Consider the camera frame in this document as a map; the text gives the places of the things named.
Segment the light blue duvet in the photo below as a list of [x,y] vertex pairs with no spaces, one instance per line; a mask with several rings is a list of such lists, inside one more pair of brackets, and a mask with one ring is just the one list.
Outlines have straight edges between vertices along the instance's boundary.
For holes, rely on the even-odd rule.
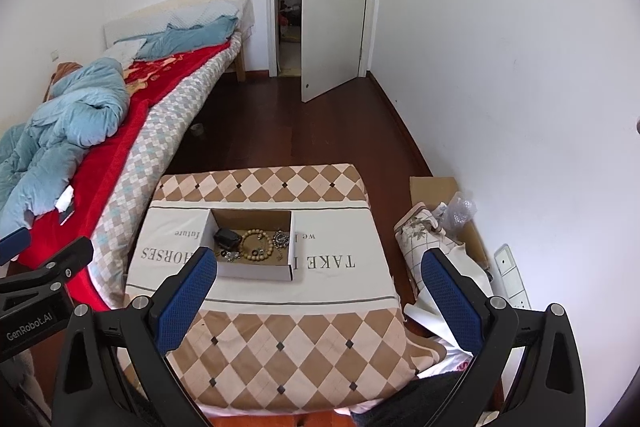
[[65,76],[50,93],[0,139],[0,237],[53,210],[89,147],[113,136],[129,110],[122,67],[112,58]]

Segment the pillowcase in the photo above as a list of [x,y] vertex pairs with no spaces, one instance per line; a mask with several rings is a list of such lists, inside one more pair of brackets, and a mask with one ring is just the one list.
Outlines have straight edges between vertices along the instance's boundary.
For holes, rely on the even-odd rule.
[[136,58],[138,60],[158,60],[177,53],[184,53],[219,46],[233,34],[238,23],[237,17],[223,15],[212,23],[183,30],[169,24],[162,33],[146,36],[146,43]]
[[126,71],[133,64],[136,55],[140,52],[140,48],[142,48],[145,42],[146,39],[141,38],[119,41],[106,50],[102,56],[105,58],[114,58],[122,65],[122,71]]

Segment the electrical outlet panel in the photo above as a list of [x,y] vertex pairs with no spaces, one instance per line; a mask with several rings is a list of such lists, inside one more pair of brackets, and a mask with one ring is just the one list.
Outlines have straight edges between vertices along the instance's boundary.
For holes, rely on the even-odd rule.
[[500,247],[500,250],[495,253],[494,259],[502,279],[502,285],[506,294],[505,297],[507,297],[511,306],[523,310],[530,310],[529,297],[527,296],[520,270],[518,270],[509,245]]

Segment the plastic bag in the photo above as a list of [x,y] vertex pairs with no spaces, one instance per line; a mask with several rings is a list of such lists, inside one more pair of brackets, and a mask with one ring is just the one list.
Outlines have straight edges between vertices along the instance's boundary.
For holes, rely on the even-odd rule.
[[465,198],[462,192],[456,192],[439,220],[447,235],[456,239],[462,228],[476,215],[476,204]]

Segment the mattress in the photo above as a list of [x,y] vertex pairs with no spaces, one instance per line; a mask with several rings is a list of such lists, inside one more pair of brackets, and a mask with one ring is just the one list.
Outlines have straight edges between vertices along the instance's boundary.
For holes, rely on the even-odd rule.
[[130,13],[104,25],[107,46],[136,35],[163,32],[168,24],[177,28],[206,25],[218,17],[238,17],[242,38],[251,36],[255,24],[251,0],[168,0]]
[[230,44],[151,108],[100,216],[91,237],[94,260],[88,272],[96,291],[111,308],[123,304],[128,254],[146,206],[191,121],[239,54],[241,32],[233,34]]

